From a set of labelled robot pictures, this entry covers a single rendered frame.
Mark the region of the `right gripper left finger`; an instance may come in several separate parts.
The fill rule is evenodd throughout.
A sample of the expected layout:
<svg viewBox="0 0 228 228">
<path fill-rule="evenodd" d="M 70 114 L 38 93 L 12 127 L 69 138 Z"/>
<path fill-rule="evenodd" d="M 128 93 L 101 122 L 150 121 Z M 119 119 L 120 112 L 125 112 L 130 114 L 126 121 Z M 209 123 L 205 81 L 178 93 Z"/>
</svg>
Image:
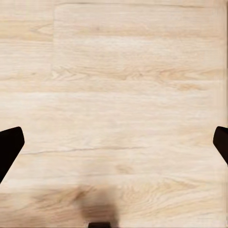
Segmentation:
<svg viewBox="0 0 228 228">
<path fill-rule="evenodd" d="M 25 144 L 20 126 L 0 132 L 0 184 Z"/>
</svg>

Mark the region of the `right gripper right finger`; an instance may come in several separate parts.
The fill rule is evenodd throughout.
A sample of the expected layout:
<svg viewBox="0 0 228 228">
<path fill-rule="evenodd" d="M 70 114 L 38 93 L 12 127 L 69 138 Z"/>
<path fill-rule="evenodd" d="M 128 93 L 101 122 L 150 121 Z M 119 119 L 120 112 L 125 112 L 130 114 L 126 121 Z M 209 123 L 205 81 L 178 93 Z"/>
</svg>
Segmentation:
<svg viewBox="0 0 228 228">
<path fill-rule="evenodd" d="M 214 133 L 213 143 L 228 165 L 228 128 L 218 126 Z"/>
</svg>

